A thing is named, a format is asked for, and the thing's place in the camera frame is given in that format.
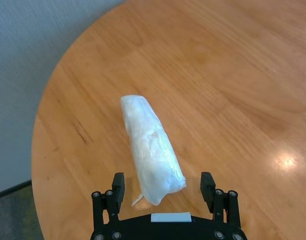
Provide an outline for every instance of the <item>table surface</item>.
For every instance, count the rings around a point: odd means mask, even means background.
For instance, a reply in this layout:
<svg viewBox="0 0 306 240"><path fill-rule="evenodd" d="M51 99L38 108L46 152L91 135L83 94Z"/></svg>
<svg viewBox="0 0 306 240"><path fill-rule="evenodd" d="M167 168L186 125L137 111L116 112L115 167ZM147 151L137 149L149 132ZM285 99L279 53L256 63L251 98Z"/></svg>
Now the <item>table surface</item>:
<svg viewBox="0 0 306 240"><path fill-rule="evenodd" d="M159 206L140 193L120 97L143 95L188 187ZM306 239L306 0L129 0L58 63L32 142L46 240L88 239L91 192L124 172L120 218L210 217L200 173L239 192L249 239Z"/></svg>

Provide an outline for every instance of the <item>bolt head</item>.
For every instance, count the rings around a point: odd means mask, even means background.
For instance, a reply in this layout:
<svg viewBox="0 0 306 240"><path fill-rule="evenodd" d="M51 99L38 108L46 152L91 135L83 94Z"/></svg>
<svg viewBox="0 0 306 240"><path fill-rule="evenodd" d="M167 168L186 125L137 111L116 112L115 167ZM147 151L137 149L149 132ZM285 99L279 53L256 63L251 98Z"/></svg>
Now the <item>bolt head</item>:
<svg viewBox="0 0 306 240"><path fill-rule="evenodd" d="M102 235L102 234L96 235L95 240L104 240L104 235Z"/></svg>
<svg viewBox="0 0 306 240"><path fill-rule="evenodd" d="M225 238L224 233L222 233L221 231L216 231L216 232L214 233L214 235L215 235L215 237L216 237L217 239L224 239L224 238Z"/></svg>
<svg viewBox="0 0 306 240"><path fill-rule="evenodd" d="M113 233L113 239L120 239L122 237L122 233L119 231L116 231Z"/></svg>
<svg viewBox="0 0 306 240"><path fill-rule="evenodd" d="M243 237L240 234L238 234L238 233L236 233L236 234L234 233L233 234L233 239L234 240L243 240Z"/></svg>

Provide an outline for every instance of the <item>white wall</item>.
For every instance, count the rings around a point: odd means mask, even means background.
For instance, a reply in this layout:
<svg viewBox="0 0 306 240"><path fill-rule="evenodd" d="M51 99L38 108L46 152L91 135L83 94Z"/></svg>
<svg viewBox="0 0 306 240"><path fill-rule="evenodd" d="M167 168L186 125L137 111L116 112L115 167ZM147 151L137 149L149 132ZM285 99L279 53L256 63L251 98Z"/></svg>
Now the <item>white wall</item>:
<svg viewBox="0 0 306 240"><path fill-rule="evenodd" d="M0 0L0 191L30 179L34 119L69 45L123 0Z"/></svg>

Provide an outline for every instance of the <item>white wrapping paper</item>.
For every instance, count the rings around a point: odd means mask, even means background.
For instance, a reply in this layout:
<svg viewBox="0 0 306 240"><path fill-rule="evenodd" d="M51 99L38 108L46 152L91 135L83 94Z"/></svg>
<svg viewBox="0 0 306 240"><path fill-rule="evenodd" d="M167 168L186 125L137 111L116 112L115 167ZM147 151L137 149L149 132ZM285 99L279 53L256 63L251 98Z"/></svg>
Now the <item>white wrapping paper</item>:
<svg viewBox="0 0 306 240"><path fill-rule="evenodd" d="M142 195L153 205L159 205L166 194L186 187L164 128L143 96L121 98L127 134L131 140L133 159Z"/></svg>

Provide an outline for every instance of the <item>dark carpet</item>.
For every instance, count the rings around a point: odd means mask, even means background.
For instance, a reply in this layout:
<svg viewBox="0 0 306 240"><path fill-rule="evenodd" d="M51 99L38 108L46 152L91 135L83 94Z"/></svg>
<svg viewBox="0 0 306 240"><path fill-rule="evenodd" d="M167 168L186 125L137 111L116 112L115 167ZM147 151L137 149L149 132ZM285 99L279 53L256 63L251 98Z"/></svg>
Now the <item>dark carpet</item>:
<svg viewBox="0 0 306 240"><path fill-rule="evenodd" d="M0 198L0 240L43 240L32 186Z"/></svg>

